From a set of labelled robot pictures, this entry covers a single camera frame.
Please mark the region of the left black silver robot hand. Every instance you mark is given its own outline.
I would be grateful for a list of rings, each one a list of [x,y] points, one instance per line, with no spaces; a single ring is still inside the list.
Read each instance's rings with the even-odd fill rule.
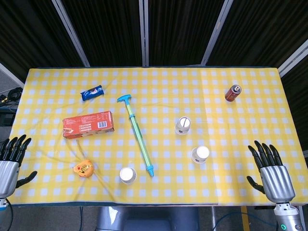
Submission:
[[[29,183],[37,175],[33,171],[28,177],[18,179],[19,170],[22,165],[26,150],[31,138],[26,135],[6,139],[0,145],[0,198],[5,199],[11,196],[15,189]]]

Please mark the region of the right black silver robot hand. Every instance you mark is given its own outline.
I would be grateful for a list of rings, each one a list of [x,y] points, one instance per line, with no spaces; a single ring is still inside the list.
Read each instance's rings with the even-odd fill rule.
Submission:
[[[287,168],[283,165],[278,150],[273,145],[254,141],[257,150],[248,146],[260,173],[261,184],[247,176],[249,184],[266,195],[273,203],[288,203],[295,198],[295,191]]]

